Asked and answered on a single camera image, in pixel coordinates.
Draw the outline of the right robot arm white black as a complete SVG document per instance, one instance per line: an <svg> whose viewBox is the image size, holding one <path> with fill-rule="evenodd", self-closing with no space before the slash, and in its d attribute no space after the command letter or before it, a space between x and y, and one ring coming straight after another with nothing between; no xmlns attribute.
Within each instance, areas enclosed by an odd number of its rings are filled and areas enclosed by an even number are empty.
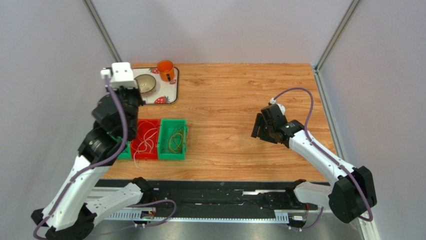
<svg viewBox="0 0 426 240"><path fill-rule="evenodd" d="M377 205L372 172L365 166L355 167L339 158L298 120L288 121L281 104L269 104L256 115L251 137L283 144L314 166L328 186L299 179L285 188L291 206L313 204L329 208L343 223L350 223Z"/></svg>

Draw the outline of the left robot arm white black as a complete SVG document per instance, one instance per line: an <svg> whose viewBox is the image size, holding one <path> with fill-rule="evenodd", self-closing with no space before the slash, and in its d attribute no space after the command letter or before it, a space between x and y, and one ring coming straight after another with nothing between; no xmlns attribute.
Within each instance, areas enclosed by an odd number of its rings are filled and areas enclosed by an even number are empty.
<svg viewBox="0 0 426 240"><path fill-rule="evenodd" d="M144 104L136 87L107 88L92 111L95 121L72 169L50 204L35 210L31 219L47 229L46 240L83 240L105 218L123 208L153 200L153 188L142 177L97 200L87 197L138 132L138 109Z"/></svg>

